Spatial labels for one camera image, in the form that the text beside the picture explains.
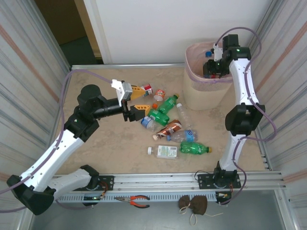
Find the trash can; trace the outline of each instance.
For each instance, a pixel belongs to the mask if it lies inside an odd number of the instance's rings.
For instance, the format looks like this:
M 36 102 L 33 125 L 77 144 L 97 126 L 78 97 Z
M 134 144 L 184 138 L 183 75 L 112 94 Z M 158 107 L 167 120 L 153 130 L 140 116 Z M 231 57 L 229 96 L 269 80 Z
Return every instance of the trash can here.
M 207 58 L 205 53 L 210 51 L 213 44 L 214 42 L 196 43 L 186 50 L 183 95 L 187 106 L 193 110 L 217 107 L 233 82 L 230 74 L 220 79 L 203 77 L 203 64 L 208 59 L 213 59 Z

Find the pliers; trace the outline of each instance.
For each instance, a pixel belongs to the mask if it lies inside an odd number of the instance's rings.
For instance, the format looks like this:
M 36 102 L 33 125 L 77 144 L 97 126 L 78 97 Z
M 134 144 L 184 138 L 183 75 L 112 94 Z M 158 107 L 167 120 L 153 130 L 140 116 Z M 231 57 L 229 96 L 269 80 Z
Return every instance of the pliers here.
M 130 196 L 130 198 L 129 197 L 115 197 L 115 199 L 119 200 L 119 201 L 123 201 L 123 202 L 130 202 L 131 205 L 138 207 L 138 208 L 148 208 L 149 205 L 139 205 L 139 204 L 135 203 L 133 200 L 135 200 L 135 199 L 150 200 L 150 198 L 145 196 L 145 195 Z

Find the marble surface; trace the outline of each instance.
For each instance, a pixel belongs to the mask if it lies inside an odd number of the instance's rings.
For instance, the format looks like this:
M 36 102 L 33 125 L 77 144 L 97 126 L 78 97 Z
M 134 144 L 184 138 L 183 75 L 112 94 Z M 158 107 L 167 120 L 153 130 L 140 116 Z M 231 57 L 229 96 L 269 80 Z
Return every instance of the marble surface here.
M 166 97 L 173 93 L 181 96 L 178 102 L 185 105 L 182 94 L 183 68 L 162 69 L 95 69 L 94 73 L 108 79 L 125 80 L 134 85 L 151 83 L 153 87 L 163 85 Z M 70 81 L 65 104 L 65 120 L 72 114 L 77 103 L 77 96 L 83 86 L 96 84 L 107 99 L 116 97 L 116 91 L 108 83 L 85 73 L 75 73 Z M 211 146 L 212 153 L 194 156 L 179 154 L 178 160 L 158 159 L 147 155 L 147 148 L 156 144 L 178 143 L 162 139 L 154 141 L 153 133 L 146 130 L 140 122 L 124 122 L 122 115 L 102 118 L 99 129 L 81 148 L 76 150 L 59 169 L 58 174 L 68 174 L 80 166 L 89 164 L 100 173 L 185 173 L 197 170 L 213 171 L 221 158 L 227 143 L 228 132 L 224 126 L 225 115 L 233 108 L 235 93 L 233 86 L 225 95 L 220 105 L 212 110 L 192 111 L 189 114 L 199 134 L 199 142 Z M 130 104 L 151 104 L 152 98 L 136 99 Z M 178 118 L 177 109 L 169 114 L 170 121 Z M 247 171 L 264 170 L 258 144 L 247 140 L 239 165 Z

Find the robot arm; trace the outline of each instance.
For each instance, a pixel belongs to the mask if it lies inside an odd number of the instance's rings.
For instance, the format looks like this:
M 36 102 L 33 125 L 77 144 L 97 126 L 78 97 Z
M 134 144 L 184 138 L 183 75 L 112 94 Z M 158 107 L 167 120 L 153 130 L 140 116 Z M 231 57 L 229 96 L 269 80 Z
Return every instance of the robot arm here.
M 248 47 L 240 47 L 237 34 L 230 34 L 223 38 L 223 49 L 217 45 L 213 46 L 214 60 L 208 60 L 203 66 L 204 75 L 219 75 L 220 77 L 231 73 L 236 92 L 236 105 L 227 114 L 225 126 L 229 133 L 228 143 L 225 152 L 214 169 L 213 181 L 216 187 L 229 187 L 232 183 L 235 188 L 240 188 L 236 166 L 233 162 L 235 147 L 239 145 L 235 154 L 237 162 L 246 139 L 242 137 L 249 136 L 259 124 L 262 114 L 251 103 L 250 98 L 265 111 L 264 105 L 259 105 L 256 97 L 250 67 L 247 74 L 247 85 L 244 76 L 247 64 L 250 62 L 251 54 Z
M 46 211 L 54 199 L 70 191 L 81 187 L 94 189 L 97 186 L 99 173 L 89 165 L 82 166 L 69 175 L 52 179 L 66 159 L 98 129 L 97 119 L 123 114 L 125 121 L 128 119 L 135 121 L 148 114 L 150 109 L 148 105 L 135 105 L 131 106 L 130 110 L 128 109 L 127 101 L 136 98 L 135 94 L 142 95 L 140 94 L 142 90 L 139 87 L 117 80 L 112 80 L 111 86 L 117 90 L 118 97 L 109 100 L 101 95 L 98 86 L 87 85 L 83 87 L 77 98 L 79 105 L 75 107 L 73 114 L 65 123 L 58 147 L 56 147 L 56 143 L 60 136 L 27 171 L 20 176 L 12 175 L 7 180 L 7 185 L 13 186 L 24 178 L 31 177 L 14 188 L 12 192 L 35 215 Z M 45 164 L 33 174 L 42 162 Z

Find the green plastic bottle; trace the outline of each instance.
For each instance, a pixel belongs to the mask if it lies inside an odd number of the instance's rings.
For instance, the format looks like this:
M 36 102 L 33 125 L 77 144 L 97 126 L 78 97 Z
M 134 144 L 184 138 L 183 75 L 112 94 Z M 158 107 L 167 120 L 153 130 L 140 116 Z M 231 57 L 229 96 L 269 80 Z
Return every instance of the green plastic bottle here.
M 179 95 L 175 93 L 172 97 L 167 98 L 166 101 L 159 106 L 158 111 L 163 114 L 167 114 L 168 111 L 170 111 L 175 106 L 178 97 Z
M 212 152 L 212 148 L 197 142 L 182 142 L 180 144 L 180 151 L 183 153 L 202 155 L 205 152 Z
M 163 126 L 166 126 L 169 121 L 169 117 L 166 114 L 163 114 L 158 110 L 154 109 L 151 109 L 147 116 L 149 116 L 152 120 L 155 120 L 156 122 L 158 122 Z

